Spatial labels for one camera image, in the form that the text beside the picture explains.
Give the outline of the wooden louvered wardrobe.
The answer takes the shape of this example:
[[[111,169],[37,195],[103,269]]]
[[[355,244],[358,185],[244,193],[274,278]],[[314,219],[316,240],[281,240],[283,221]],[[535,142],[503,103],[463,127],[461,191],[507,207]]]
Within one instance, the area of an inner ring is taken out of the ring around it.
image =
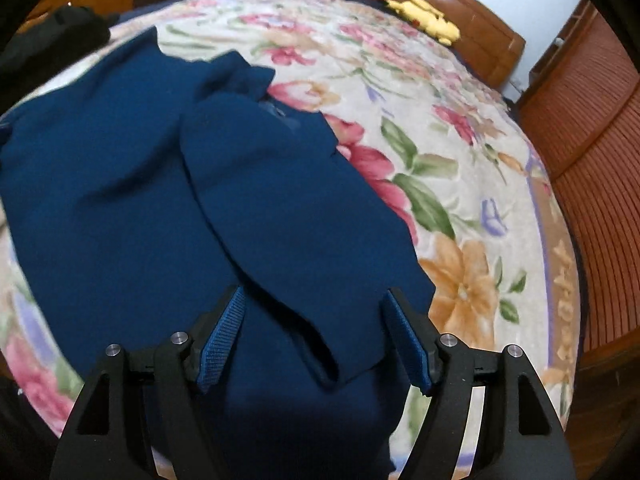
[[[639,442],[639,73],[584,0],[518,102],[582,258],[582,341],[567,441],[578,478]]]

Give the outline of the yellow Pikachu plush toy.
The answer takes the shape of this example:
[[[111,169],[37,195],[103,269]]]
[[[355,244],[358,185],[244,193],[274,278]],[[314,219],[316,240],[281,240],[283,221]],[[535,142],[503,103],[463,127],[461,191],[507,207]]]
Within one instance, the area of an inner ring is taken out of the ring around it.
[[[461,37],[460,29],[425,0],[386,0],[387,7],[414,28],[425,32],[445,47],[451,47]]]

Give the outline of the black folded garment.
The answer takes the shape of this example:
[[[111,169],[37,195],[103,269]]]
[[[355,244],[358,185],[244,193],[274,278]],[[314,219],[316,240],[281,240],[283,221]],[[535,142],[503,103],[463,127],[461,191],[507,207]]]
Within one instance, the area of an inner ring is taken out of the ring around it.
[[[41,23],[16,34],[1,53],[1,113],[111,39],[119,13],[61,6]]]

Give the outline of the floral bed blanket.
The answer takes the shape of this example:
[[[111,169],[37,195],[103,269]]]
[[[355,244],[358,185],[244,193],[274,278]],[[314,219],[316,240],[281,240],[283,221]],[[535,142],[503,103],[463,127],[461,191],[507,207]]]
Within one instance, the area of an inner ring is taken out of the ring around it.
[[[425,311],[407,299],[410,306],[470,348],[520,346],[564,431],[579,334],[570,233],[532,142],[506,102],[454,52],[386,1],[183,0],[121,15],[105,46],[1,113],[1,123],[145,32],[155,32],[163,54],[188,62],[239,53],[273,70],[273,99],[323,116],[338,150],[408,226],[434,285]],[[18,263],[1,200],[1,352],[11,373],[1,385],[5,476],[53,479],[66,422],[110,344],[88,373],[70,365]],[[388,440],[393,468],[384,479],[403,479],[431,403],[397,357],[409,389]],[[484,388],[472,393],[450,479],[473,479],[484,395]],[[179,479],[152,386],[144,390],[144,405],[155,479]]]

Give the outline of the navy blue suit jacket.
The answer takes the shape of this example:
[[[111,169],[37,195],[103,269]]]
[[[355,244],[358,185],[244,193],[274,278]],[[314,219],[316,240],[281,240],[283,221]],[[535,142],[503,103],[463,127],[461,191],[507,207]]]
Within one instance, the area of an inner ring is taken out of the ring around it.
[[[188,62],[155,32],[1,124],[1,199],[70,365],[153,347],[239,286],[245,312],[202,419],[227,479],[384,479],[409,389],[381,315],[434,285],[408,226],[273,70]]]

